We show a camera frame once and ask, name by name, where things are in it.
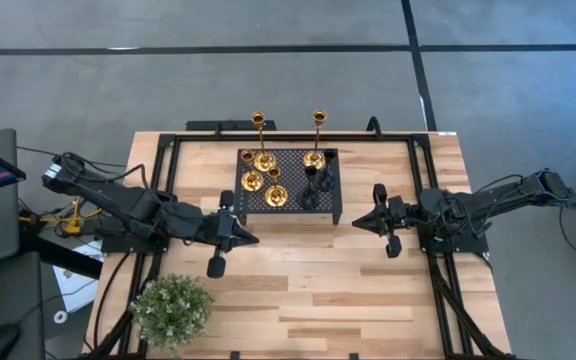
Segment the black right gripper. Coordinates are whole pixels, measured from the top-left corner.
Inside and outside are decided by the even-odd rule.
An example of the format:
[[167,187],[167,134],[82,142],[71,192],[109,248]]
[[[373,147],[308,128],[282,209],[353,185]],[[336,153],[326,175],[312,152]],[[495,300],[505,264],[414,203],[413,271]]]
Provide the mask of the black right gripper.
[[413,206],[405,203],[401,196],[389,198],[386,187],[381,183],[373,187],[373,201],[375,207],[368,214],[353,220],[352,226],[385,237],[387,257],[396,258],[402,251],[402,244],[395,231],[413,226]]

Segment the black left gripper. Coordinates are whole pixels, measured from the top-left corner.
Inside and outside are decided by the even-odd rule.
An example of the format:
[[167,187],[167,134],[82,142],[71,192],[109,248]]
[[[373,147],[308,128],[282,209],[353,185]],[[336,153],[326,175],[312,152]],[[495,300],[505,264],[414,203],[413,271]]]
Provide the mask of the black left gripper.
[[209,218],[211,221],[207,239],[214,246],[213,256],[208,261],[207,276],[209,278],[221,278],[225,273],[225,254],[233,248],[253,246],[259,243],[259,239],[248,231],[232,214],[234,193],[230,190],[221,192],[219,208],[216,214]]

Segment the medium gold candlestick holder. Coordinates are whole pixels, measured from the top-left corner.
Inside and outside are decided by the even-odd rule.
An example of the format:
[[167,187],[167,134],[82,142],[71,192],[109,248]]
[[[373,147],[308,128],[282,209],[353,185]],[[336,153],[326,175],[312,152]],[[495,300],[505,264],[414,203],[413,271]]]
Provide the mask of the medium gold candlestick holder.
[[281,170],[278,166],[272,166],[267,173],[272,180],[272,184],[265,193],[265,201],[269,206],[282,207],[287,202],[288,191],[279,184]]

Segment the short gold candlestick holder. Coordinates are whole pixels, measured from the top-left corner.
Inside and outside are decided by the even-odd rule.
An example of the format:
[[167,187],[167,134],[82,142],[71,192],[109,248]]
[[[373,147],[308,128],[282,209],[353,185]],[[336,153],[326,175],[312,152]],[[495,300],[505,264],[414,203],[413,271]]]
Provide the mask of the short gold candlestick holder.
[[255,168],[255,153],[250,149],[245,149],[241,152],[241,160],[246,168],[241,178],[242,187],[249,192],[258,191],[263,186],[264,179]]

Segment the black candlestick holder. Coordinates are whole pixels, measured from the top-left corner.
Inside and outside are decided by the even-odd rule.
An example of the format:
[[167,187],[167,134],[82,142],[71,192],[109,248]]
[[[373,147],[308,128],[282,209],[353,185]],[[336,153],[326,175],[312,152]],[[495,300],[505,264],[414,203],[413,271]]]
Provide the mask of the black candlestick holder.
[[332,149],[327,149],[323,152],[324,166],[319,169],[314,177],[314,185],[322,192],[330,192],[335,186],[335,178],[329,170],[331,163],[336,159],[336,152]]
[[307,183],[300,191],[297,202],[304,210],[313,210],[319,206],[320,197],[314,186],[314,177],[317,174],[317,168],[314,165],[307,166],[304,169]]

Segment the tall gold candlestick holder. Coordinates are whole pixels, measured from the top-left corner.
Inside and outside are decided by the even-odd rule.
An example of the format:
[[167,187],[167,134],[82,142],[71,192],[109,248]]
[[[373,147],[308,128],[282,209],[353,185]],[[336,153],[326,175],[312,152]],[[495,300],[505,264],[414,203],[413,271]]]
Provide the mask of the tall gold candlestick holder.
[[275,165],[275,159],[272,154],[269,154],[266,151],[264,138],[263,138],[263,129],[264,129],[264,121],[265,121],[265,114],[261,111],[254,112],[251,115],[251,120],[256,127],[258,132],[261,151],[255,158],[255,167],[261,172],[267,172],[272,166]]
[[321,169],[323,167],[323,155],[319,151],[319,139],[321,127],[327,120],[327,113],[324,110],[315,110],[313,112],[313,121],[315,124],[315,142],[314,148],[307,152],[303,158],[305,166],[314,166],[316,169]]

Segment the black perforated metal shelf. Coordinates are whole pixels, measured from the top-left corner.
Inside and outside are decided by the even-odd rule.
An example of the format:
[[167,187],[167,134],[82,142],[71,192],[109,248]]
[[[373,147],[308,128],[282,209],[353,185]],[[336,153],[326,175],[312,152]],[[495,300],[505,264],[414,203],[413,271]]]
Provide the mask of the black perforated metal shelf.
[[[320,197],[319,206],[313,210],[304,210],[297,202],[300,191],[305,187],[307,178],[304,169],[303,158],[310,149],[305,148],[280,148],[266,150],[272,154],[275,159],[275,165],[281,170],[279,184],[288,191],[287,202],[282,207],[269,206],[265,201],[265,193],[272,180],[267,172],[261,172],[264,179],[263,186],[256,192],[246,191],[242,187],[242,174],[246,171],[245,165],[241,160],[241,152],[237,151],[238,159],[236,163],[235,192],[234,192],[234,212],[239,216],[242,222],[246,221],[248,215],[270,215],[270,214],[290,214],[290,215],[307,215],[307,214],[328,214],[332,218],[332,223],[337,225],[340,222],[343,212],[342,206],[342,189],[341,175],[338,159],[338,150],[328,148],[336,152],[336,159],[331,163],[329,170],[335,178],[335,186],[330,192],[322,192],[317,189]],[[256,156],[261,149],[250,149]]]

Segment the green potted plant black pot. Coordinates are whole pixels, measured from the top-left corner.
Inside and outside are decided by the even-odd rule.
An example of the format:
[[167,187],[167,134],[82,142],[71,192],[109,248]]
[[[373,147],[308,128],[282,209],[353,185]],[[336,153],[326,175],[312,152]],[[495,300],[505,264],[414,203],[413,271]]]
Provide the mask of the green potted plant black pot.
[[148,281],[128,309],[142,340],[175,351],[205,333],[213,303],[212,294],[196,277],[168,274]]

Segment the black power bar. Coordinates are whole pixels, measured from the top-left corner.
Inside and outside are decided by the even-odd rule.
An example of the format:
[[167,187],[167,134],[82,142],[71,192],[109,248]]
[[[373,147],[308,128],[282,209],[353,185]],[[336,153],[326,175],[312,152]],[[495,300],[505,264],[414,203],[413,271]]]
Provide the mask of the black power bar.
[[187,131],[256,131],[257,128],[251,120],[205,120],[187,121]]

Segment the yellow clamp tool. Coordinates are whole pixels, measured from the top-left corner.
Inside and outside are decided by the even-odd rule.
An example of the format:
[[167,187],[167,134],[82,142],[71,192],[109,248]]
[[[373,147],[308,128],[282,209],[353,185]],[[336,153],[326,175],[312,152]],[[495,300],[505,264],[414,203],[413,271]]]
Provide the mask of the yellow clamp tool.
[[18,221],[20,229],[30,234],[40,234],[46,230],[53,230],[58,237],[78,237],[83,234],[83,226],[87,220],[100,219],[103,210],[85,213],[84,206],[87,201],[81,197],[73,198],[68,204],[47,210],[41,213],[33,211],[21,198]]

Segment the white paper sheet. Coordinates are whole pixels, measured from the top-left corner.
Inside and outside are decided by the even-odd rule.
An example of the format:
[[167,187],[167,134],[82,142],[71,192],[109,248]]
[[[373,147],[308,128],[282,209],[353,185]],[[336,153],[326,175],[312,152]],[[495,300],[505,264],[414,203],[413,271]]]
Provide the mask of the white paper sheet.
[[[74,251],[100,262],[104,261],[100,241],[92,241],[87,245],[80,245]],[[62,301],[67,313],[74,313],[84,306],[92,303],[99,284],[98,280],[80,275],[62,267],[52,266]]]

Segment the black stand beam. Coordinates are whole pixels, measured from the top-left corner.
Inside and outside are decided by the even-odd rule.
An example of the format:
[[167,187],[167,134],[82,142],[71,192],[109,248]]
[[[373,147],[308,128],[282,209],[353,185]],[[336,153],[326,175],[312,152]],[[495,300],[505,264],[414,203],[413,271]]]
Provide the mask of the black stand beam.
[[44,263],[58,266],[73,273],[99,279],[102,262],[58,245],[41,236],[47,227],[39,216],[26,210],[19,211],[19,254],[35,252]]

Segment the grey side desk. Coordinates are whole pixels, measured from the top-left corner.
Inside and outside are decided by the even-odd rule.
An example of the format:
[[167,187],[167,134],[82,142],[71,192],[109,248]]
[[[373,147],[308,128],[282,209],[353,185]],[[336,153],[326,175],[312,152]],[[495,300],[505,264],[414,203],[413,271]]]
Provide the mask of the grey side desk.
[[0,261],[0,326],[16,324],[20,336],[7,360],[44,360],[44,325],[39,256]]

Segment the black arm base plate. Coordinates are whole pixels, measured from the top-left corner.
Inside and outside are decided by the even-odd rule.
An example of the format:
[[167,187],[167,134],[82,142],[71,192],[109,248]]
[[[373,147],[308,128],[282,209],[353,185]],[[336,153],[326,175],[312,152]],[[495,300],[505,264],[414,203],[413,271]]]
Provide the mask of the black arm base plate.
[[478,253],[489,251],[487,240],[484,236],[475,237],[470,232],[456,235],[439,236],[429,227],[418,227],[420,247],[424,251],[435,253]]
[[115,218],[106,219],[95,229],[95,235],[102,241],[102,253],[155,254],[166,252],[170,242],[169,238],[160,234],[153,234],[148,239],[132,235]]

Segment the black aluminium table frame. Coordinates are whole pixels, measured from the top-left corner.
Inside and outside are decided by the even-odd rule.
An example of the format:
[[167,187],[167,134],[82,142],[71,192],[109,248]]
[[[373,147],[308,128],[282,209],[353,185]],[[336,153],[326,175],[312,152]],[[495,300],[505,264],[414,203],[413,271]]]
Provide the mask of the black aluminium table frame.
[[[222,190],[234,189],[238,150],[257,148],[258,140],[226,142],[196,140],[209,132],[168,134],[138,132],[128,166],[144,164],[147,176],[156,161],[159,187],[181,201],[216,210]],[[414,182],[429,186],[421,139],[413,139],[419,175],[412,174],[409,145],[395,141],[322,141],[340,151],[342,215],[249,215],[250,231],[259,245],[237,248],[227,258],[225,276],[205,277],[212,248],[185,246],[172,240],[161,261],[161,274],[198,276],[213,292],[212,317],[205,336],[175,354],[148,346],[148,358],[333,359],[357,353],[360,359],[443,359],[428,261],[415,229],[400,232],[403,252],[385,254],[387,241],[352,227],[352,220],[373,208],[374,183],[384,183],[390,196],[415,201]],[[122,254],[109,255],[93,305],[86,342],[94,340],[96,313]],[[470,316],[500,350],[512,352],[492,273],[478,257],[455,254],[455,269]],[[119,267],[102,306],[97,325],[99,344],[126,309],[136,255]],[[84,344],[84,351],[89,350]]]

